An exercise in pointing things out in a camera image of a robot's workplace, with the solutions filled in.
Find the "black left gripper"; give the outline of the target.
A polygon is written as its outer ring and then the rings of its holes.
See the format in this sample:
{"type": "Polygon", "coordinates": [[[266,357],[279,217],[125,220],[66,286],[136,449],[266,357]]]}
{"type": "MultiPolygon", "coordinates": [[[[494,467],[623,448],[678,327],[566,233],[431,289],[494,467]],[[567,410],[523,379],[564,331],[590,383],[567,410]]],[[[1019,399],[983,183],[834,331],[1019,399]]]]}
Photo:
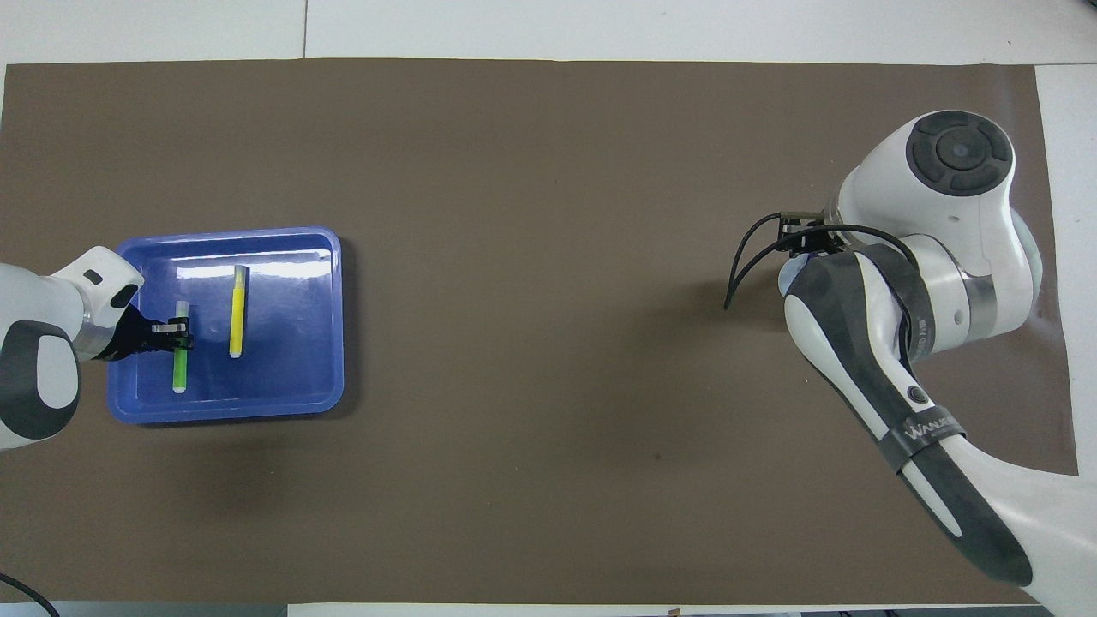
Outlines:
{"type": "Polygon", "coordinates": [[[154,341],[155,333],[189,333],[188,317],[172,317],[160,324],[159,319],[146,319],[136,306],[127,306],[122,313],[108,344],[108,360],[120,361],[126,356],[149,351],[176,352],[195,348],[195,337],[161,337],[159,348],[154,341]]]}

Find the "brown table mat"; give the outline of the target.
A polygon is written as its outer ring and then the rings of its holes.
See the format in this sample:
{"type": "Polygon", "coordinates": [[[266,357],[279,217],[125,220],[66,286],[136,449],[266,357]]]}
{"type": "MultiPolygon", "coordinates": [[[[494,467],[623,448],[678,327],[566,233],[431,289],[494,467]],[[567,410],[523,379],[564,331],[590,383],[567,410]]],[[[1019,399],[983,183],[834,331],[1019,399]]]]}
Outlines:
{"type": "Polygon", "coordinates": [[[798,352],[740,235],[825,207],[893,130],[975,111],[1045,254],[1024,329],[921,386],[1074,474],[1034,68],[265,60],[7,69],[0,261],[324,225],[344,395],[138,427],[84,366],[0,453],[0,571],[50,601],[1022,604],[945,539],[798,352]]]}

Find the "blue plastic tray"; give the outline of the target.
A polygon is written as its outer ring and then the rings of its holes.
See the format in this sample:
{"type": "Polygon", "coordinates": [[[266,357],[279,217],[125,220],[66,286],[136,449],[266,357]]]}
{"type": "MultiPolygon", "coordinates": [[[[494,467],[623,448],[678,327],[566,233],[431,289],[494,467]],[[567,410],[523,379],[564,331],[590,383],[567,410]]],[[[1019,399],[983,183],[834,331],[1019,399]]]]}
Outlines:
{"type": "Polygon", "coordinates": [[[342,249],[324,226],[145,236],[118,254],[145,279],[133,304],[169,319],[189,304],[195,348],[172,391],[169,354],[108,364],[108,406],[136,425],[321,414],[344,394],[342,249]],[[234,266],[248,269],[244,355],[230,359],[234,266]]]}

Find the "green highlighter pen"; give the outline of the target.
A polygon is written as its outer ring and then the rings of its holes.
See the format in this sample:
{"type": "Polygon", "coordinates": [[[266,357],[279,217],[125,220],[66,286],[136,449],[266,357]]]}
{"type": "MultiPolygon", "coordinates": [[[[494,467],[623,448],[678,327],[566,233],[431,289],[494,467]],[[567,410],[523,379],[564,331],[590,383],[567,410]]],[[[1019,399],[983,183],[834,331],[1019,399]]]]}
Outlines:
{"type": "MultiPolygon", "coordinates": [[[[189,304],[186,301],[176,301],[176,316],[173,317],[188,317],[189,319],[189,304]]],[[[191,333],[177,333],[177,337],[182,336],[191,336],[191,333]]],[[[178,350],[173,352],[172,391],[176,394],[184,394],[186,391],[188,360],[189,352],[186,350],[178,350]]]]}

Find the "yellow highlighter pen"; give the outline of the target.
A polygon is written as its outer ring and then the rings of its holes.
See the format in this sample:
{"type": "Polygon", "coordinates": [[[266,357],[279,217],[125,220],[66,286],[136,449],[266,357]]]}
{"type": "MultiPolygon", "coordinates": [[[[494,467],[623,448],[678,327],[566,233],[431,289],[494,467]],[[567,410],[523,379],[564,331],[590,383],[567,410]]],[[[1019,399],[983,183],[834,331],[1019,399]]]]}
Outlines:
{"type": "Polygon", "coordinates": [[[230,355],[230,359],[239,359],[244,355],[247,280],[247,267],[235,265],[234,273],[231,274],[230,341],[228,341],[228,355],[230,355]]]}

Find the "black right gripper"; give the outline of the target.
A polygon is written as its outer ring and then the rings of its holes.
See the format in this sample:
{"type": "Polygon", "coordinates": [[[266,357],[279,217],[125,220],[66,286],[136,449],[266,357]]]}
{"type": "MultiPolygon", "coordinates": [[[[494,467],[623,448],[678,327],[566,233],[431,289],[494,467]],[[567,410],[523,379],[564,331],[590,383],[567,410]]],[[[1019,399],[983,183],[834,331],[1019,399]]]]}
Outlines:
{"type": "Polygon", "coordinates": [[[826,211],[785,211],[778,214],[778,250],[788,256],[830,255],[847,246],[841,231],[818,231],[832,224],[826,211]]]}

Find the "translucent blue plastic cup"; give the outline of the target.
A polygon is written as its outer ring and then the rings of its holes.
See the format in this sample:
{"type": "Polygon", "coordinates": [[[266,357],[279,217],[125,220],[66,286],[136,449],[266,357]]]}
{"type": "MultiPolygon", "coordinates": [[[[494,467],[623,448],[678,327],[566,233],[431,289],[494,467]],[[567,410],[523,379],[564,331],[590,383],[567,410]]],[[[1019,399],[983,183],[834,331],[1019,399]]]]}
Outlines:
{"type": "Polygon", "coordinates": [[[788,261],[782,265],[778,273],[778,290],[781,298],[785,298],[788,295],[791,285],[800,273],[802,273],[804,268],[806,268],[811,258],[812,255],[810,254],[800,254],[792,259],[788,259],[788,261]]]}

